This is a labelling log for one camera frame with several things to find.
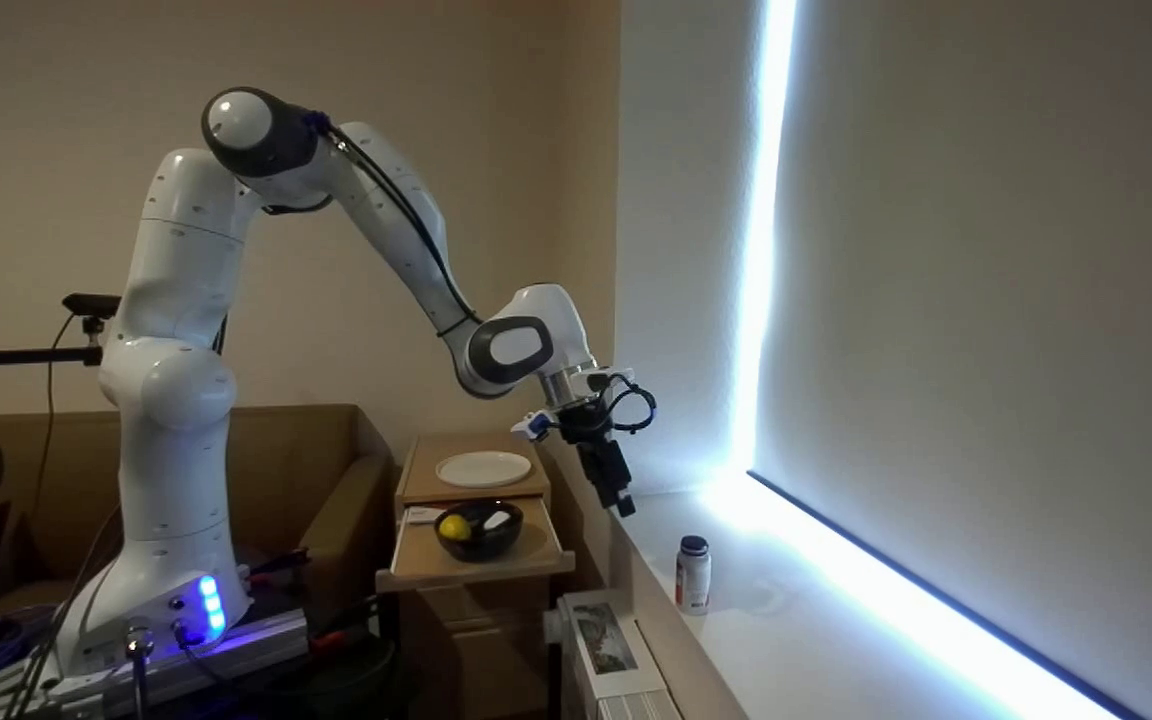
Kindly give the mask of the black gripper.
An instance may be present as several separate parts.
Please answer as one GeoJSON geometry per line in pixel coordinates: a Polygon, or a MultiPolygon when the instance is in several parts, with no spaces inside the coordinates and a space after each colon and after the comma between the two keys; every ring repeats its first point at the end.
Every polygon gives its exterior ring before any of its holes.
{"type": "Polygon", "coordinates": [[[597,373],[588,390],[562,406],[562,436],[594,458],[594,484],[605,507],[634,515],[634,473],[619,450],[623,436],[643,431],[658,420],[658,397],[627,373],[597,373]]]}

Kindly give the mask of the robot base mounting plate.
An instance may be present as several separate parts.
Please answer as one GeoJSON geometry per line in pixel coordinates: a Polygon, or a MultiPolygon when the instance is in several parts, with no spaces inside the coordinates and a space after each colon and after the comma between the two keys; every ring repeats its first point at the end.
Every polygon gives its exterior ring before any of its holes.
{"type": "Polygon", "coordinates": [[[237,624],[206,642],[179,626],[164,636],[119,630],[113,650],[91,669],[64,674],[51,658],[0,669],[0,720],[119,720],[170,706],[217,686],[241,686],[273,669],[309,654],[309,615],[300,606],[237,624]]]}

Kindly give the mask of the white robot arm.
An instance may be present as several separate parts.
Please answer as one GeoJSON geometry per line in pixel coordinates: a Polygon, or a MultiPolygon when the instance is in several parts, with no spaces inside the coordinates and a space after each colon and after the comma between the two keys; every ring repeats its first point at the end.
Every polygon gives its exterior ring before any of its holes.
{"type": "Polygon", "coordinates": [[[100,390],[119,420],[125,539],[62,618],[62,674],[109,671],[127,626],[217,642],[250,613],[228,521],[237,381],[220,340],[252,224],[319,209],[341,209],[411,293],[465,390],[500,400],[538,381],[600,504],[634,507],[627,426],[607,400],[618,373],[588,348],[568,287],[528,284],[500,310],[478,310],[452,275],[436,194],[376,127],[225,88],[201,110],[201,138],[161,160],[141,209],[100,355],[100,390]]]}

